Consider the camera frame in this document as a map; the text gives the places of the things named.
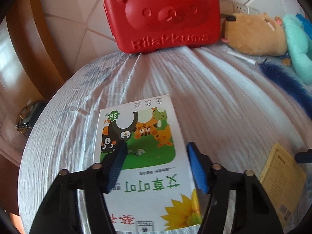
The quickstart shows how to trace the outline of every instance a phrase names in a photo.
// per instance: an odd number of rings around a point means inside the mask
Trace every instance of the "flower center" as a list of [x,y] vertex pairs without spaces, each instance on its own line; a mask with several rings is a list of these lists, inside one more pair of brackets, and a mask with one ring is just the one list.
[[193,226],[197,224],[201,224],[202,216],[200,212],[193,212],[191,215],[186,219],[187,226]]

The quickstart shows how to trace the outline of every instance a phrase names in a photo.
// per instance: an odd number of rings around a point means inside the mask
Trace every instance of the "white tiled wall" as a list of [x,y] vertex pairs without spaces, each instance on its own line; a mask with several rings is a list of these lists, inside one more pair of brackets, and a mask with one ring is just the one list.
[[[221,12],[232,13],[231,1],[249,6],[250,13],[283,17],[303,14],[296,0],[227,0]],[[68,68],[75,73],[91,60],[118,51],[103,9],[103,0],[41,0],[52,37]]]

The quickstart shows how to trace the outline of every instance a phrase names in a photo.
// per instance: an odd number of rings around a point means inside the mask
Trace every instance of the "mint green plush toy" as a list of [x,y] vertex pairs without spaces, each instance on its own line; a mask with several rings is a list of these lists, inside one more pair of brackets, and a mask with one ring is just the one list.
[[307,84],[312,84],[312,42],[294,15],[283,18],[288,51],[297,75]]

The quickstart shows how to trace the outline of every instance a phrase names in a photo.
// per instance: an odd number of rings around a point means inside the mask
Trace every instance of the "barcode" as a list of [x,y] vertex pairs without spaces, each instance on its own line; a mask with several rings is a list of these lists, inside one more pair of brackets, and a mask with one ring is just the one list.
[[291,212],[284,204],[281,204],[278,210],[284,215],[283,220],[287,222],[289,216],[291,215]]

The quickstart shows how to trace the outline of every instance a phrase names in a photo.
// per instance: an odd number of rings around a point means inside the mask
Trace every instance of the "orange cartoon animal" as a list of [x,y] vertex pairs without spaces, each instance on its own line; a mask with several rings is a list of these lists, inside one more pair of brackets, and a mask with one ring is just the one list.
[[164,130],[157,130],[156,135],[153,136],[155,140],[159,142],[159,144],[157,145],[158,148],[163,145],[169,146],[173,145],[173,143],[169,141],[171,138],[171,131],[169,125],[167,125]]
[[152,118],[146,123],[138,122],[134,128],[135,139],[140,139],[142,136],[157,134],[157,120]]

